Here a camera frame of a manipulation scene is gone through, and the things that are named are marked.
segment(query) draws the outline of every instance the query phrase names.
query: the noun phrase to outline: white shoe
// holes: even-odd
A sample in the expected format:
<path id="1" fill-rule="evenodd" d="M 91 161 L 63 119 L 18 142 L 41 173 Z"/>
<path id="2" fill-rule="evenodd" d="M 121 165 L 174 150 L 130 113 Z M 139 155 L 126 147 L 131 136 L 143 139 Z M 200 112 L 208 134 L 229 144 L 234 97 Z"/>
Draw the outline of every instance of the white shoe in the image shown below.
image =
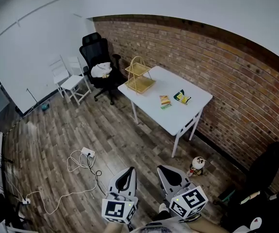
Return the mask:
<path id="1" fill-rule="evenodd" d="M 160 207 L 159 207 L 159 213 L 162 211 L 169 212 L 169 209 L 166 207 L 166 205 L 164 203 L 160 204 Z"/>

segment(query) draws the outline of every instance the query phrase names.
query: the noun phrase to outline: black pants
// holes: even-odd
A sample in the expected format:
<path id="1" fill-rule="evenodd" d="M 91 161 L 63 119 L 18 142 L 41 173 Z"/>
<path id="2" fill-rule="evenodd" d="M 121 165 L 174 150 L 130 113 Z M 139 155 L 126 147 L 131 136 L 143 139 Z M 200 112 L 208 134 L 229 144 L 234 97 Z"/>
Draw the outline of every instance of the black pants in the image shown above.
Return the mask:
<path id="1" fill-rule="evenodd" d="M 155 216 L 155 218 L 153 219 L 153 221 L 159 221 L 159 220 L 165 220 L 168 218 L 171 218 L 172 216 L 170 215 L 169 212 L 167 211 L 161 211 L 157 216 Z"/>

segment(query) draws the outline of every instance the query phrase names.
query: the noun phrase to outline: white cable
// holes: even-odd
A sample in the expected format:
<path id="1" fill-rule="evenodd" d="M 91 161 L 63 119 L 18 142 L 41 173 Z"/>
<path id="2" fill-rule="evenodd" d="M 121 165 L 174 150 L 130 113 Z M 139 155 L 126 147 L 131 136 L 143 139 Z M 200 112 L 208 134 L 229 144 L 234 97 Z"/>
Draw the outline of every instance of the white cable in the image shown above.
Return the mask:
<path id="1" fill-rule="evenodd" d="M 97 185 L 98 185 L 98 176 L 97 176 L 96 172 L 94 172 L 94 171 L 91 169 L 92 166 L 93 166 L 94 163 L 95 163 L 96 155 L 95 155 L 95 157 L 94 157 L 94 159 L 93 159 L 93 162 L 91 163 L 91 161 L 90 161 L 90 159 L 89 159 L 89 156 L 81 152 L 81 153 L 80 153 L 80 156 L 79 156 L 79 161 L 77 161 L 74 157 L 72 157 L 72 154 L 75 153 L 75 152 L 77 152 L 77 151 L 80 151 L 80 152 L 81 152 L 81 150 L 75 150 L 75 151 L 73 151 L 73 152 L 70 154 L 70 156 L 67 158 L 66 164 L 67 164 L 67 170 L 68 170 L 68 172 L 73 172 L 74 170 L 76 170 L 76 169 L 78 169 L 78 168 L 80 168 L 80 167 L 82 167 L 82 168 L 88 168 L 88 169 L 90 169 L 91 173 L 93 173 L 93 174 L 95 175 L 96 184 L 95 184 L 95 186 L 94 186 L 92 189 L 90 189 L 90 190 L 84 190 L 84 191 L 82 191 L 82 192 L 72 192 L 72 193 L 69 193 L 69 194 L 67 194 L 67 195 L 62 195 L 62 196 L 59 198 L 59 200 L 58 200 L 57 207 L 56 207 L 51 213 L 49 213 L 49 212 L 47 211 L 46 206 L 45 206 L 45 203 L 44 203 L 44 200 L 43 200 L 43 198 L 42 198 L 42 194 L 41 194 L 40 191 L 31 192 L 31 193 L 29 193 L 29 194 L 26 196 L 26 198 L 24 198 L 24 197 L 22 196 L 22 194 L 19 192 L 19 190 L 13 185 L 13 183 L 11 183 L 8 179 L 6 179 L 6 180 L 7 180 L 7 182 L 9 183 L 9 185 L 11 186 L 12 191 L 13 191 L 13 186 L 14 186 L 14 188 L 18 191 L 18 193 L 21 195 L 21 197 L 22 197 L 23 200 L 26 200 L 26 199 L 28 198 L 28 196 L 30 196 L 30 195 L 33 194 L 33 193 L 40 193 L 40 198 L 41 198 L 41 200 L 42 200 L 43 207 L 44 207 L 46 213 L 49 214 L 49 215 L 52 215 L 52 214 L 58 209 L 58 207 L 59 207 L 59 205 L 60 205 L 60 202 L 61 202 L 61 199 L 62 199 L 63 197 L 68 197 L 68 196 L 70 196 L 70 195 L 72 195 L 72 194 L 80 194 L 80 193 L 84 193 L 84 192 L 91 192 L 91 191 L 95 190 L 96 187 L 97 187 Z M 86 156 L 87 164 L 88 164 L 88 165 L 82 164 L 82 162 L 83 162 L 82 157 L 83 157 L 84 155 Z M 69 170 L 69 167 L 68 167 L 68 161 L 69 161 L 69 159 L 71 159 L 72 161 L 74 161 L 74 162 L 78 165 L 78 166 L 77 166 L 75 169 L 73 169 L 73 170 Z"/>

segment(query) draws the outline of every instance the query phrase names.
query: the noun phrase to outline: person's arm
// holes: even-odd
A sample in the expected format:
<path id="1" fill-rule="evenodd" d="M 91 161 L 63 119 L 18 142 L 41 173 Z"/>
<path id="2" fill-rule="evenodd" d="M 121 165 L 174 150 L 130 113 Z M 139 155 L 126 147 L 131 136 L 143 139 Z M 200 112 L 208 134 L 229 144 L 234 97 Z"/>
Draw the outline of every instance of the person's arm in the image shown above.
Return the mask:
<path id="1" fill-rule="evenodd" d="M 201 233 L 229 233 L 219 225 L 213 224 L 204 217 L 200 217 L 193 222 L 187 223 L 191 230 Z"/>
<path id="2" fill-rule="evenodd" d="M 109 222 L 104 233 L 121 233 L 123 224 Z"/>

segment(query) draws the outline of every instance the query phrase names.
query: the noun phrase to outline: brick wall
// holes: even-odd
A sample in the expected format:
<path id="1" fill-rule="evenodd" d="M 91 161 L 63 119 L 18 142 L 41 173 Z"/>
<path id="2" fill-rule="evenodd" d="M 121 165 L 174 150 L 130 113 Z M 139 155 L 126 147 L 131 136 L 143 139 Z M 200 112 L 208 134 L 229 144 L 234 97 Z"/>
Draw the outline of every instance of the brick wall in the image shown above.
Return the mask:
<path id="1" fill-rule="evenodd" d="M 228 31 L 178 18 L 94 18 L 122 68 L 142 56 L 213 94 L 197 129 L 249 168 L 279 140 L 279 57 Z M 279 172 L 271 186 L 279 191 Z"/>

